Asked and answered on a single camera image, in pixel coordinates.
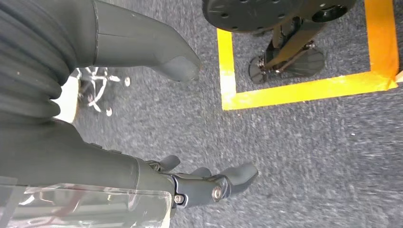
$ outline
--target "transparent plastic cover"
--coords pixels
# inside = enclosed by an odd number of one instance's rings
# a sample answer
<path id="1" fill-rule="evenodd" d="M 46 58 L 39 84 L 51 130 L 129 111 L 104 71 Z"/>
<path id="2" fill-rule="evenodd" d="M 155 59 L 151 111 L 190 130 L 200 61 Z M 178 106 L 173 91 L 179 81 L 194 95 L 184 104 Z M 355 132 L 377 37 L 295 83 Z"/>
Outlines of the transparent plastic cover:
<path id="1" fill-rule="evenodd" d="M 0 177 L 0 228 L 168 228 L 170 193 L 98 186 L 16 185 Z"/>

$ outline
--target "yellow tape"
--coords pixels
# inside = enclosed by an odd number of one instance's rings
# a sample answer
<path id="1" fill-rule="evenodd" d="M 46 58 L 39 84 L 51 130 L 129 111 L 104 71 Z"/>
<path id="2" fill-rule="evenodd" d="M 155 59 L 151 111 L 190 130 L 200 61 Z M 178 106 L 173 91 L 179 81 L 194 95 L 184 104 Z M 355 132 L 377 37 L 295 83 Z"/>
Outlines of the yellow tape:
<path id="1" fill-rule="evenodd" d="M 279 105 L 396 88 L 398 48 L 391 0 L 365 0 L 371 72 L 236 93 L 232 36 L 217 30 L 223 110 Z"/>

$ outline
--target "black circular plate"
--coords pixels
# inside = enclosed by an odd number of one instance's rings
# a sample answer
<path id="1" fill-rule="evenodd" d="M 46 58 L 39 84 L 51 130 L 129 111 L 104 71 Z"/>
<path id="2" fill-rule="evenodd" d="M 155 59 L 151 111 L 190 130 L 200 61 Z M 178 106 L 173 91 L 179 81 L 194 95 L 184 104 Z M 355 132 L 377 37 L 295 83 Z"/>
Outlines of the black circular plate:
<path id="1" fill-rule="evenodd" d="M 230 32 L 272 29 L 294 17 L 305 0 L 203 0 L 204 17 Z"/>

